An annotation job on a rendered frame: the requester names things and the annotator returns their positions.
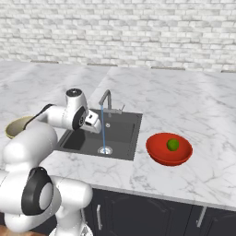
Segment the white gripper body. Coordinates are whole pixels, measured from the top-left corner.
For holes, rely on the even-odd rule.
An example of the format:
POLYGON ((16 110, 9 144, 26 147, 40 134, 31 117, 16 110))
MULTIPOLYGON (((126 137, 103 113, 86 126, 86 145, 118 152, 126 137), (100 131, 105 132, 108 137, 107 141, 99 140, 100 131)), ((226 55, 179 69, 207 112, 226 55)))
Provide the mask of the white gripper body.
POLYGON ((99 119, 97 119, 94 123, 92 123, 91 121, 86 121, 85 125, 87 130, 91 133, 99 134, 101 131, 101 123, 99 119))

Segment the dark grey sink basin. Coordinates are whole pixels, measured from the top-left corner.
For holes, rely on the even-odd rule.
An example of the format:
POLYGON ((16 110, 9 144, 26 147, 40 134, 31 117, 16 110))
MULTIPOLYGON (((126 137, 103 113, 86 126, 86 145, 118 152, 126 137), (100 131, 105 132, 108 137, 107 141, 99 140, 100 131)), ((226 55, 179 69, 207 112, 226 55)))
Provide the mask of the dark grey sink basin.
MULTIPOLYGON (((101 111, 92 109, 101 120, 101 111)), ((66 130, 56 150, 113 159, 134 160, 142 113, 123 112, 109 117, 104 113, 106 155, 103 154, 102 132, 66 130)))

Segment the grey metal sink faucet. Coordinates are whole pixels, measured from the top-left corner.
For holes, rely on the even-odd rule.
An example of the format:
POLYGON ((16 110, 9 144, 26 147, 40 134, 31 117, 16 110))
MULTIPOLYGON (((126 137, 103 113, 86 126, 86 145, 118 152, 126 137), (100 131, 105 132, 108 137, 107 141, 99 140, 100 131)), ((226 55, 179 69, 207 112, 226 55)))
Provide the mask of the grey metal sink faucet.
POLYGON ((102 95, 99 105, 101 109, 108 114, 109 117, 112 117, 113 114, 122 114, 123 110, 122 109, 113 109, 112 108, 112 94, 111 92, 107 89, 104 94, 102 95), (104 107, 104 102, 107 102, 108 107, 104 107))

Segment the red bowl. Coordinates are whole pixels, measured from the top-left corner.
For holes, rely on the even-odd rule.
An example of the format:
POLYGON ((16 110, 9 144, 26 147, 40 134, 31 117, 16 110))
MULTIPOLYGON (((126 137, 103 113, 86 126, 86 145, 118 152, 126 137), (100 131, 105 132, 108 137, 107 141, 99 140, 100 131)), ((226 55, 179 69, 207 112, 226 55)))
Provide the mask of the red bowl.
POLYGON ((146 141, 149 156, 157 163, 165 166, 178 166, 189 160, 193 148, 189 141, 174 133, 157 133, 146 141), (168 141, 174 139, 179 146, 176 150, 169 150, 168 141))

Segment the beige bowl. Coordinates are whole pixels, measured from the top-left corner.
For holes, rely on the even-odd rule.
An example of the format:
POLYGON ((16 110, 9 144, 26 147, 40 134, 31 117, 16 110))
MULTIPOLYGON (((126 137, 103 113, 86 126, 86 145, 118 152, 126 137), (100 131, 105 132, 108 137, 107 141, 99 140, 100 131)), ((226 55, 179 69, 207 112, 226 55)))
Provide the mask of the beige bowl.
POLYGON ((6 127, 6 136, 10 139, 23 131, 24 125, 31 119, 31 116, 24 116, 17 118, 17 120, 11 122, 6 127))

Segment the green lime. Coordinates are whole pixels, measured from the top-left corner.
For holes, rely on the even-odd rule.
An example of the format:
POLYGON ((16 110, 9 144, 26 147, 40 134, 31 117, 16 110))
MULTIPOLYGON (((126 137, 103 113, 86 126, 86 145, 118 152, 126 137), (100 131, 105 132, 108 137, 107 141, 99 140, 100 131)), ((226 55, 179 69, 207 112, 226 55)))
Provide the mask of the green lime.
POLYGON ((170 139, 167 142, 167 148, 169 151, 176 151, 179 148, 179 141, 177 139, 170 139))

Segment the blue water stream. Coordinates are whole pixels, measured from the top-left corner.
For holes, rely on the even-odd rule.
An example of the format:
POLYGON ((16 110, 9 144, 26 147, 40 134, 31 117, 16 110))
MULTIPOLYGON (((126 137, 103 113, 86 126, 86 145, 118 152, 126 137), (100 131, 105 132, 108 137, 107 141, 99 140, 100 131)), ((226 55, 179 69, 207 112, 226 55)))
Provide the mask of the blue water stream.
POLYGON ((103 105, 100 106, 100 111, 101 111, 101 129, 102 129, 103 154, 106 155, 103 105))

